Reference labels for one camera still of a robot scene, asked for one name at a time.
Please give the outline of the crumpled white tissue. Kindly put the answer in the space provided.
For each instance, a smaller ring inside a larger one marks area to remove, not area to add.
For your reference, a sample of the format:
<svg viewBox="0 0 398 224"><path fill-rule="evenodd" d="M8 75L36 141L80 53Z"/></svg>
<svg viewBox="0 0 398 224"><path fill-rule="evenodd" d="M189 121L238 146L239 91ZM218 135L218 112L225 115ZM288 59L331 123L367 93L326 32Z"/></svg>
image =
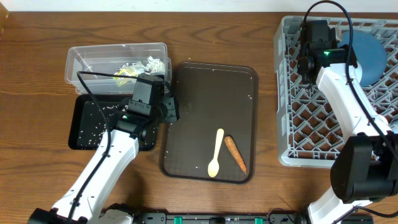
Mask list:
<svg viewBox="0 0 398 224"><path fill-rule="evenodd" d="M149 73L165 73L165 63L159 58L153 58L152 56L147 58L146 70Z"/></svg>

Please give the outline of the blue plate bowl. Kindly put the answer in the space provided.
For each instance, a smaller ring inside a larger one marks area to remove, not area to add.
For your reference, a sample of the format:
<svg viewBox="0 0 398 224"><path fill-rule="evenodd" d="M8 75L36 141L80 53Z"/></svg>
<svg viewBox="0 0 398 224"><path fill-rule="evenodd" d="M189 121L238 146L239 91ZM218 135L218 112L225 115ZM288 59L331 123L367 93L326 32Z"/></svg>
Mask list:
<svg viewBox="0 0 398 224"><path fill-rule="evenodd" d="M362 68L359 84L366 87L378 82L387 64L387 54L382 43L371 34L354 30L353 53Z"/></svg>

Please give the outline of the orange carrot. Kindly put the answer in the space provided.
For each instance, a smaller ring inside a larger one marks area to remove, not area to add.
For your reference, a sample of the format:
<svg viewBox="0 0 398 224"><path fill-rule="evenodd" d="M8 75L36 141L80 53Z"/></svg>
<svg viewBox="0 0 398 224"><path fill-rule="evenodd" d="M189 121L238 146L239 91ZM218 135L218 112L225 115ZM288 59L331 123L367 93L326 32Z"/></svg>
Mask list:
<svg viewBox="0 0 398 224"><path fill-rule="evenodd" d="M239 149L238 149L234 139L231 136L226 136L224 138L224 142L225 142L226 147L228 148L229 152L233 156L234 160L237 162L239 168L246 174L247 173L246 164L243 160L242 155L239 152Z"/></svg>

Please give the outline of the yellow plastic spoon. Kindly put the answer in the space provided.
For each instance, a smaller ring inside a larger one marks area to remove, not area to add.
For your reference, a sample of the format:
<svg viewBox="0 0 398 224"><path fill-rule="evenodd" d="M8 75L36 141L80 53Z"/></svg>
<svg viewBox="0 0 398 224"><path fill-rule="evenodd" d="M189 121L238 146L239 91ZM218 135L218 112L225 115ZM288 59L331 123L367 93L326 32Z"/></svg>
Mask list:
<svg viewBox="0 0 398 224"><path fill-rule="evenodd" d="M215 150L213 154L213 158L208 164L208 175L213 178L218 174L218 171L220 169L220 165L218 163L218 155L220 152L221 148L221 143L223 141L223 136L224 136L224 129L220 128L216 132L216 141L215 141Z"/></svg>

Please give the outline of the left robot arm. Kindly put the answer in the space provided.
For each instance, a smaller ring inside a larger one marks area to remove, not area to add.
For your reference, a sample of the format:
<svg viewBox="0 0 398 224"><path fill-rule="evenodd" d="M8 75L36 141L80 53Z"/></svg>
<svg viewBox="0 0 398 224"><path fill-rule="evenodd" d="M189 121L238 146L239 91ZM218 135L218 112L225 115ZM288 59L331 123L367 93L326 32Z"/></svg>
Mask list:
<svg viewBox="0 0 398 224"><path fill-rule="evenodd" d="M139 74L131 98L121 102L111 119L105 119L105 133L83 172L51 210L36 208L29 223L132 223L134 214L122 205L105 210L116 182L136 158L139 145L154 145L161 123L179 119L178 101L165 89L159 75Z"/></svg>

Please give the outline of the black waste tray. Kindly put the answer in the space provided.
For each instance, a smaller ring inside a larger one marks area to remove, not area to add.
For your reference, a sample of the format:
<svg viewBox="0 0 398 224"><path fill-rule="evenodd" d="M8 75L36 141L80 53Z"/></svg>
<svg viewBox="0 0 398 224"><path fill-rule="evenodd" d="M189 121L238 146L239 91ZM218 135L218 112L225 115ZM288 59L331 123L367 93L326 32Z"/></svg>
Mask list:
<svg viewBox="0 0 398 224"><path fill-rule="evenodd" d="M134 95L80 95L68 140L71 149L95 150L108 131L124 131L139 142L139 151L155 146L162 112L162 92Z"/></svg>

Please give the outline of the grey dishwasher rack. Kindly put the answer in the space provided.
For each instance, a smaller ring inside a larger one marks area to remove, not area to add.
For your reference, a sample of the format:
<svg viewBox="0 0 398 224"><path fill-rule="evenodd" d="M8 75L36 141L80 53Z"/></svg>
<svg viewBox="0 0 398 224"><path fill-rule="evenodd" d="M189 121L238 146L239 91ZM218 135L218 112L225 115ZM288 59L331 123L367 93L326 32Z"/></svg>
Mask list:
<svg viewBox="0 0 398 224"><path fill-rule="evenodd" d="M282 18L274 36L277 77L277 157L284 166L330 168L344 140L330 105L317 87L297 73L301 16ZM379 81L363 88L376 111L391 126L397 122L397 21L353 19L353 28L383 45L387 62Z"/></svg>

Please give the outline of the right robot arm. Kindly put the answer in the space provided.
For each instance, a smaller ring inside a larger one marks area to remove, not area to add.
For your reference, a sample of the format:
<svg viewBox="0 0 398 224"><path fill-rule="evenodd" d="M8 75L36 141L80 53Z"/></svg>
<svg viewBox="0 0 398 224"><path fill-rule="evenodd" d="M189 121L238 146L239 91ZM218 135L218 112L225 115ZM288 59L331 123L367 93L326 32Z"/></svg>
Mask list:
<svg viewBox="0 0 398 224"><path fill-rule="evenodd" d="M353 23L349 42L338 46L336 29L326 20L304 19L297 69L328 100L345 145L330 169L330 188L295 218L296 223L341 223L358 210L397 195L397 134L377 114L361 88L362 68L355 56Z"/></svg>

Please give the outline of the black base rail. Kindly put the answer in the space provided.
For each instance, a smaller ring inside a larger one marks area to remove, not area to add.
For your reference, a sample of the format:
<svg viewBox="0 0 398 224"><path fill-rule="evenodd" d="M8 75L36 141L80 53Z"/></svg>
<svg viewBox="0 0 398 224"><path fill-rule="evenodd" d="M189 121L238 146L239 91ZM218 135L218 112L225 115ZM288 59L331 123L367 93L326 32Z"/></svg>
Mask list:
<svg viewBox="0 0 398 224"><path fill-rule="evenodd" d="M167 215L143 213L135 215L133 224L293 224L295 214L271 215Z"/></svg>

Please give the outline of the yellow green snack wrapper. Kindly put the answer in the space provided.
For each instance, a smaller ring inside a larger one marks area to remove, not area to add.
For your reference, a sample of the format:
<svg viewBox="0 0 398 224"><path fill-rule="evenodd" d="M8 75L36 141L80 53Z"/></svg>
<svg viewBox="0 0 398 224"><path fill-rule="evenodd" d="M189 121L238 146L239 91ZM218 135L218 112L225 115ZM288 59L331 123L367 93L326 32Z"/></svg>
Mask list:
<svg viewBox="0 0 398 224"><path fill-rule="evenodd" d="M138 75L145 72L146 72L146 67L141 62L134 62L134 63L131 62L124 64L114 74L116 76L137 77Z"/></svg>

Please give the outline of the clear plastic waste bin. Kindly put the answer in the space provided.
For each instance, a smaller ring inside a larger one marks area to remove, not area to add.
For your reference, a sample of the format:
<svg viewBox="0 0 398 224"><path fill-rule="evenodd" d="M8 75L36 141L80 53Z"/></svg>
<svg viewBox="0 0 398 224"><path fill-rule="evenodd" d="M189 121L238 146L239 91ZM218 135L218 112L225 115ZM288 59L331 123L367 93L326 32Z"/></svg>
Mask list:
<svg viewBox="0 0 398 224"><path fill-rule="evenodd" d="M159 75L166 82L172 81L171 59L167 56L167 46L161 42L143 44L111 44L72 47L68 51L65 81L75 86L75 91L85 94L86 90L77 77L77 72L84 71L81 78L94 94L131 94L134 90L135 77L116 76L114 73L126 63L141 62L147 65L147 58L159 58L165 63L165 73Z"/></svg>

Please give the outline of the dark brown serving tray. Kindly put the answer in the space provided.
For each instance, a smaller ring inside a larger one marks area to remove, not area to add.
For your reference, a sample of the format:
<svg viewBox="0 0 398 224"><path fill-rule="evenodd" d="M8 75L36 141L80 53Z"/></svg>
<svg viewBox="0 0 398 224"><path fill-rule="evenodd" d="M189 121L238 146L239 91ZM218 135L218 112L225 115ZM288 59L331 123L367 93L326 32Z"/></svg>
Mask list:
<svg viewBox="0 0 398 224"><path fill-rule="evenodd" d="M259 77L250 67L183 62L173 75L180 118L166 125L159 168L169 177L245 184L254 175ZM246 165L243 172L225 144L220 169L208 174L216 132L231 137Z"/></svg>

